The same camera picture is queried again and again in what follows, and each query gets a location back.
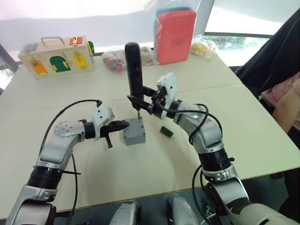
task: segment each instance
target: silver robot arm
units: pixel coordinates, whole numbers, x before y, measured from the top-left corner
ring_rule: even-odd
[[[162,76],[157,82],[158,91],[144,87],[144,95],[151,97],[152,103],[146,103],[134,96],[129,100],[156,114],[162,119],[169,117],[184,129],[188,135],[202,123],[205,110],[180,100],[175,101],[177,84],[173,73]],[[177,112],[193,110],[194,112]],[[233,158],[228,158],[224,149],[222,132],[219,125],[206,119],[201,128],[192,136],[192,145],[199,155],[202,172],[208,184],[204,191],[219,216],[220,224],[231,225],[296,225],[280,213],[262,204],[252,204],[241,183],[234,165]]]
[[[6,225],[52,224],[56,208],[49,202],[55,199],[58,183],[73,153],[73,147],[90,138],[98,140],[105,137],[109,140],[109,132],[128,126],[124,121],[112,122],[113,119],[111,108],[101,104],[92,122],[64,121],[57,124],[54,135],[38,156],[29,181],[23,186]]]

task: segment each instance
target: metal handle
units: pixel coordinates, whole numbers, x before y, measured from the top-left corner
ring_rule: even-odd
[[[61,37],[58,37],[58,36],[55,36],[55,37],[42,37],[41,41],[42,41],[43,45],[45,45],[44,39],[55,39],[55,38],[59,38],[61,40],[61,42],[63,43],[63,45],[65,44],[63,39]]]

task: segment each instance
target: white table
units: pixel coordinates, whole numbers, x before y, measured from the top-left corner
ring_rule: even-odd
[[[95,58],[96,70],[36,81],[20,67],[0,96],[0,218],[8,216],[21,187],[27,182],[38,156],[44,132],[52,118],[66,105],[98,98],[112,107],[115,119],[136,117],[126,95],[127,75],[110,72]],[[300,166],[300,153],[277,123],[235,74],[219,59],[190,56],[188,61],[143,67],[143,84],[155,88],[167,72],[176,74],[178,98],[204,103],[224,130],[224,144],[234,157],[241,179],[262,176]],[[59,120],[90,120],[95,104],[68,109]],[[105,139],[87,140],[74,148],[79,175],[76,208],[191,188],[199,158],[188,135],[172,120],[160,120],[141,112],[146,143],[126,146],[122,132]],[[166,126],[172,138],[159,133]],[[67,170],[73,170],[72,163]],[[74,201],[74,176],[63,175],[53,204],[69,210]]]

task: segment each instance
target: small gray box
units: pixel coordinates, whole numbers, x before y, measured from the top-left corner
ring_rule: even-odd
[[[133,144],[141,144],[146,142],[146,133],[143,119],[131,118],[126,119],[129,126],[123,130],[124,140],[127,146]]]

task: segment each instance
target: wooden box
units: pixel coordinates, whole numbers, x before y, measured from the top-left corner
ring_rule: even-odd
[[[41,42],[25,45],[18,57],[36,79],[95,69],[85,36],[43,37]]]

